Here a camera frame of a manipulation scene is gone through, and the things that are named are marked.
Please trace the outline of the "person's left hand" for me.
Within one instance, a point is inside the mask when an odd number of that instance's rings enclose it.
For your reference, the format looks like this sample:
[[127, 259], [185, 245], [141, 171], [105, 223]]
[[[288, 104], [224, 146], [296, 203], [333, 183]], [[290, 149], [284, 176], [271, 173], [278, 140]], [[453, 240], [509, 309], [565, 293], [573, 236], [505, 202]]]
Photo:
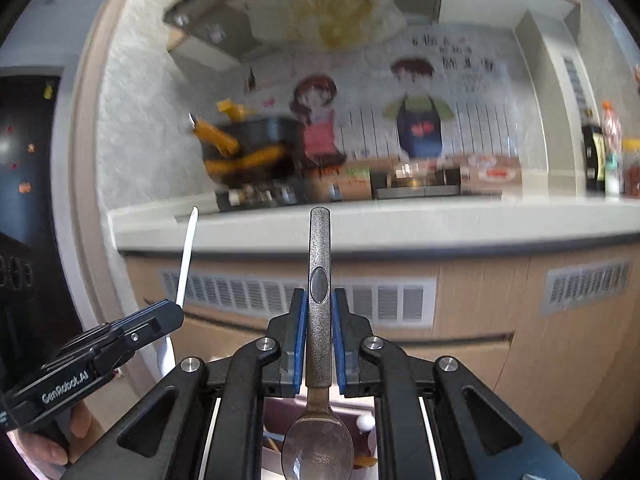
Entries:
[[17, 440], [29, 459], [38, 466], [66, 466], [74, 462], [89, 445], [88, 434], [93, 419], [84, 402], [79, 402], [70, 411], [68, 430], [72, 435], [70, 450], [41, 434], [30, 434], [20, 430]]

